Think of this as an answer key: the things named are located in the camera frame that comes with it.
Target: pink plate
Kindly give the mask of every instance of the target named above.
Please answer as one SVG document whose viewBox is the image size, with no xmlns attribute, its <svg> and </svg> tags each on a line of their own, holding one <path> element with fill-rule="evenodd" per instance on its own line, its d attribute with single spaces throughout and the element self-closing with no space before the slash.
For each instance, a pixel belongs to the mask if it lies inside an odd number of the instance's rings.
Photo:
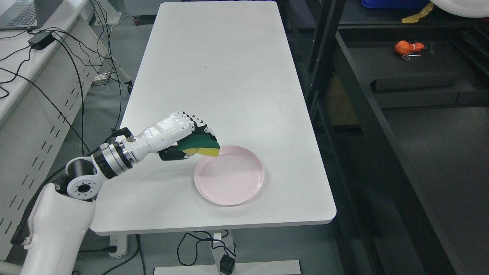
<svg viewBox="0 0 489 275">
<path fill-rule="evenodd" d="M 251 199 L 263 184 L 265 171 L 258 157 L 240 146 L 222 146 L 217 158 L 203 157 L 194 181 L 209 201 L 234 206 Z"/>
</svg>

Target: laptop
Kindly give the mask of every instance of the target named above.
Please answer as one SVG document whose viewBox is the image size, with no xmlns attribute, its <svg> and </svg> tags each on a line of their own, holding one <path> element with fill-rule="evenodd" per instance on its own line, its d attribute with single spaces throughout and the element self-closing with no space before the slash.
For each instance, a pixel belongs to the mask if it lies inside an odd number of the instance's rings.
<svg viewBox="0 0 489 275">
<path fill-rule="evenodd" d="M 40 28 L 62 2 L 63 0 L 17 0 L 0 16 L 0 30 Z"/>
</svg>

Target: blue bin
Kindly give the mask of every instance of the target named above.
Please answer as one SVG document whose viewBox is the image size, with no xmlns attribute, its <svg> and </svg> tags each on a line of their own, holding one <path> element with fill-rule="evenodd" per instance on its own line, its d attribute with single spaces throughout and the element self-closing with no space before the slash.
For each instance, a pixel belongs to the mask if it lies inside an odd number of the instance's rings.
<svg viewBox="0 0 489 275">
<path fill-rule="evenodd" d="M 362 0 L 369 9 L 422 9 L 430 0 Z"/>
</svg>

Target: green scouring pad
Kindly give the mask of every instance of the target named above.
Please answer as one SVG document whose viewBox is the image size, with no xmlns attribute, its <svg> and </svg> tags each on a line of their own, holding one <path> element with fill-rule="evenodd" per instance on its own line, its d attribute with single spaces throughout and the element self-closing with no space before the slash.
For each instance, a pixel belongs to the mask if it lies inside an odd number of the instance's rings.
<svg viewBox="0 0 489 275">
<path fill-rule="evenodd" d="M 186 154 L 201 154 L 217 157 L 219 155 L 219 143 L 211 139 L 204 132 L 193 132 L 177 142 L 178 150 Z"/>
</svg>

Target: orange object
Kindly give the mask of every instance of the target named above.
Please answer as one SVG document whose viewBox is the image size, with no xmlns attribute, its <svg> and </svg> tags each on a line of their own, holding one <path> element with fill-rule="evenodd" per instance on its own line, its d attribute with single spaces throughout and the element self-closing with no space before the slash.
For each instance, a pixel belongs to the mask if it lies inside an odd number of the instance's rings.
<svg viewBox="0 0 489 275">
<path fill-rule="evenodd" d="M 394 50 L 396 51 L 396 53 L 398 53 L 400 55 L 406 55 L 406 54 L 413 52 L 413 51 L 421 51 L 423 48 L 424 48 L 424 45 L 419 43 L 419 42 L 411 44 L 405 40 L 399 41 L 394 46 Z"/>
</svg>

